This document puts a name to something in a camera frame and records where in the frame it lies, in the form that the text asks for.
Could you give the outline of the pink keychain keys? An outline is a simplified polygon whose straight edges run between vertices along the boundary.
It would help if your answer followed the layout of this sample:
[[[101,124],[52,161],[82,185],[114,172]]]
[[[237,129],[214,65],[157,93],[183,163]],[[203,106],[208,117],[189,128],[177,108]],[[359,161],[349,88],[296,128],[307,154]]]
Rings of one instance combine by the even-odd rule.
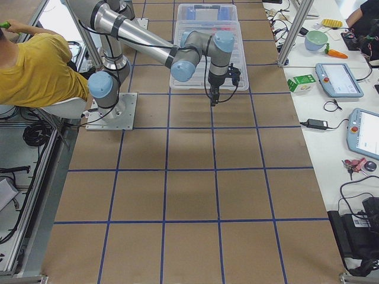
[[[348,160],[348,159],[342,160],[342,164],[344,165],[344,167],[346,168],[346,170],[349,173],[350,180],[352,180],[353,172],[359,172],[366,162],[367,162],[367,160],[364,157],[361,158],[361,159],[359,159],[359,160],[357,160],[357,159],[354,159],[354,160]]]

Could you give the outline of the black laptop bag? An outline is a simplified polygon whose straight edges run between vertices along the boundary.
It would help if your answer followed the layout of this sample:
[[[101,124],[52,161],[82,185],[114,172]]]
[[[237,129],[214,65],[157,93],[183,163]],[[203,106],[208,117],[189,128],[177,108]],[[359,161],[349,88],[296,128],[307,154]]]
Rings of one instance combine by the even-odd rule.
[[[341,258],[360,260],[354,269],[347,269],[353,276],[368,276],[378,270],[378,198],[363,200],[364,210],[340,215],[338,211],[328,211]]]

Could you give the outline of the teach pendant lower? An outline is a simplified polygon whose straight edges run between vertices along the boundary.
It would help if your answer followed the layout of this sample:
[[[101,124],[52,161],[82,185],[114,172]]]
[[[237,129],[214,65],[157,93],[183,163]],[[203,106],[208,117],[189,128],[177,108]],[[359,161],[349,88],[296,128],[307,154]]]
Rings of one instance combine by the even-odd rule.
[[[346,133],[348,149],[378,160],[378,114],[355,108],[349,116]]]

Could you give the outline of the teach pendant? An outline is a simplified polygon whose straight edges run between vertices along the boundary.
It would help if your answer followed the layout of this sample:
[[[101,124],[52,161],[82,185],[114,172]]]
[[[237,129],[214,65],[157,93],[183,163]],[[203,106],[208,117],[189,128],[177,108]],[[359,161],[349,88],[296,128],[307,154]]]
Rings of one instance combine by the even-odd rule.
[[[346,133],[348,149],[378,160],[378,114],[355,108],[349,116]]]
[[[315,72],[331,98],[362,98],[364,93],[346,63],[317,63]]]

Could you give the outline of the white chair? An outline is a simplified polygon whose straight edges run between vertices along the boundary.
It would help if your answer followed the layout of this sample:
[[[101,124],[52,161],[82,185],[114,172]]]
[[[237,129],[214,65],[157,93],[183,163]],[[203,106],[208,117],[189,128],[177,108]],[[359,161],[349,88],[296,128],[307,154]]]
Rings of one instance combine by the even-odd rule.
[[[43,111],[60,118],[80,119],[85,111],[86,101],[82,98],[70,98],[65,101],[57,102],[53,105],[42,107]]]

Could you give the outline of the green and blue bowl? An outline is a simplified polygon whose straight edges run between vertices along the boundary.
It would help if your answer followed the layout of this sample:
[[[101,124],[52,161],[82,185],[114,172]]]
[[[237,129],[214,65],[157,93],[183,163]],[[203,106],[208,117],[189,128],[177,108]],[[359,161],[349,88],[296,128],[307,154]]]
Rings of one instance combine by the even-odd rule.
[[[304,39],[304,45],[307,50],[320,50],[328,42],[328,36],[317,30],[309,31]]]

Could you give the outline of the aluminium frame post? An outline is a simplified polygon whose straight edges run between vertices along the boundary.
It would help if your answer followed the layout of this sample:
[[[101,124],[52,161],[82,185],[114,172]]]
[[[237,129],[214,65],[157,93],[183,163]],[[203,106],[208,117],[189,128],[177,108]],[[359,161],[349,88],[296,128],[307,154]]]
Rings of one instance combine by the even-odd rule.
[[[288,59],[288,55],[290,54],[293,44],[296,41],[298,32],[300,28],[303,26],[304,21],[306,20],[306,16],[308,15],[311,6],[313,5],[314,0],[304,0],[300,4],[299,9],[294,17],[294,21],[289,29],[288,36],[282,45],[281,52],[278,56],[277,65],[279,67],[284,67],[285,62]]]

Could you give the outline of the clear plastic storage box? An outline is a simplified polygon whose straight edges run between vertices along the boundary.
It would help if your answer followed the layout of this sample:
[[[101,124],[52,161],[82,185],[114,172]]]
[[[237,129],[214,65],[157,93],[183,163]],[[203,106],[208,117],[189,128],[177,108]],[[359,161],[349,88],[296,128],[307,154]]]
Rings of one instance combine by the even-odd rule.
[[[238,21],[232,4],[179,4],[178,21]]]

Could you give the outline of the yellow corrugated toy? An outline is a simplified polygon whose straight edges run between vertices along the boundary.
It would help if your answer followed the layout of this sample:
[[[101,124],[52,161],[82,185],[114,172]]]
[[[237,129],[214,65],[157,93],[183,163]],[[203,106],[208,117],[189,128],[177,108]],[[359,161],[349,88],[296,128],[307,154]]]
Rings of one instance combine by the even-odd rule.
[[[325,26],[325,27],[334,28],[334,29],[343,27],[343,22],[342,21],[333,20],[333,19],[327,19],[327,18],[323,19],[321,21],[321,24],[323,26]]]

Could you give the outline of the person in yellow shirt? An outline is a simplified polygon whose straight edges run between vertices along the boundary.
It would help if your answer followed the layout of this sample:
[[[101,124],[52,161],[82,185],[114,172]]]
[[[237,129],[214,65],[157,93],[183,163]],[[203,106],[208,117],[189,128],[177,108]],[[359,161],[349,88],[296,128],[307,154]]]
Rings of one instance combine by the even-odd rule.
[[[31,38],[13,43],[1,35],[1,104],[41,108],[71,98],[87,100],[88,80],[68,64],[68,42],[54,31],[8,21],[10,33]]]

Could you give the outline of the black power adapter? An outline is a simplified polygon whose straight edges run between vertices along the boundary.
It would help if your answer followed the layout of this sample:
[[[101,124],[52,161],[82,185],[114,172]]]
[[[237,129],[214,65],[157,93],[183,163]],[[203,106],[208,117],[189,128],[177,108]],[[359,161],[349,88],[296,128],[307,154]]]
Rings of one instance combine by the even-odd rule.
[[[315,120],[315,119],[308,119],[307,120],[307,127],[318,129],[318,130],[327,130],[328,129],[328,123],[327,121],[323,120]]]

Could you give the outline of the toy carrot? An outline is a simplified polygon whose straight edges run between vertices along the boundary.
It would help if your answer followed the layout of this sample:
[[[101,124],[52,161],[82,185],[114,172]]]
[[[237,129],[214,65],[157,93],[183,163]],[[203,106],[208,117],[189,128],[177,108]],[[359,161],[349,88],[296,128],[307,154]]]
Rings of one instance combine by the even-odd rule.
[[[348,59],[348,55],[346,55],[345,53],[331,49],[329,43],[326,44],[325,54],[335,58]]]

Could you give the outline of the green white carton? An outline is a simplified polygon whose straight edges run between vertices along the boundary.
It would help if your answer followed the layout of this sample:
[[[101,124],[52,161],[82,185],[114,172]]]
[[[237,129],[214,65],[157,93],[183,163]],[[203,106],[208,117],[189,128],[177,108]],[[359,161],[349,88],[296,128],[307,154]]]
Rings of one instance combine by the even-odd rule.
[[[287,80],[287,85],[290,92],[304,92],[313,88],[316,84],[316,79],[313,75],[294,76]]]

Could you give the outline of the teach pendant upper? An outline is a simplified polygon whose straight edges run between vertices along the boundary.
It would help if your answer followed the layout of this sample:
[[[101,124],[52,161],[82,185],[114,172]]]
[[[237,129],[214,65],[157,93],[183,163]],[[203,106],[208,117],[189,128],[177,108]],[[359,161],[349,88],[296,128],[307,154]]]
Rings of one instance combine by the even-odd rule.
[[[362,98],[364,93],[346,63],[317,63],[315,72],[331,98]]]

